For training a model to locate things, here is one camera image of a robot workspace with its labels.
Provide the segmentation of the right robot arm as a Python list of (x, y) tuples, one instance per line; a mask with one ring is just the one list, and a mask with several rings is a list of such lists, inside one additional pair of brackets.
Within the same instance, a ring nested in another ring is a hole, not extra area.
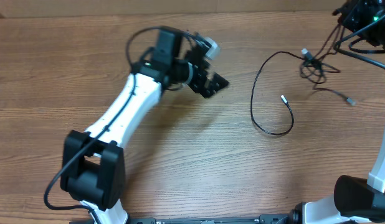
[[(336, 52), (385, 70), (385, 64), (368, 58), (369, 50), (354, 48), (365, 40), (381, 46), (385, 54), (385, 1), (346, 1), (333, 12), (338, 24), (351, 31), (335, 42)], [(298, 204), (280, 223), (382, 223), (385, 222), (385, 129), (376, 162), (367, 179), (342, 175), (333, 195)]]

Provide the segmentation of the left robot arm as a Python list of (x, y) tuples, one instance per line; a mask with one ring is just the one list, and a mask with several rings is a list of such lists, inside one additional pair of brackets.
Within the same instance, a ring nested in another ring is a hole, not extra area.
[(120, 197), (125, 188), (124, 151), (131, 136), (164, 92), (188, 86), (210, 98), (228, 86), (218, 74), (209, 75), (209, 62), (219, 45), (198, 33), (159, 26), (154, 46), (137, 61), (115, 101), (82, 132), (65, 138), (62, 167), (54, 177), (60, 188), (90, 214), (90, 223), (128, 223)]

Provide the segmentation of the black cable long tail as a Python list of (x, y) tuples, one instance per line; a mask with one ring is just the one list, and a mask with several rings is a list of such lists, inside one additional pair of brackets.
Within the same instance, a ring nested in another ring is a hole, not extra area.
[(266, 100), (264, 96), (261, 95), (264, 93), (263, 90), (256, 92), (260, 84), (260, 79), (269, 79), (269, 77), (266, 78), (266, 74), (264, 74), (266, 65), (271, 59), (281, 55), (288, 55), (297, 60), (303, 60), (302, 56), (287, 51), (273, 53), (266, 58), (259, 67), (250, 94), (249, 114), (251, 122), (258, 130), (269, 136), (285, 136), (293, 129), (295, 124), (293, 110), (285, 95), (271, 96)]

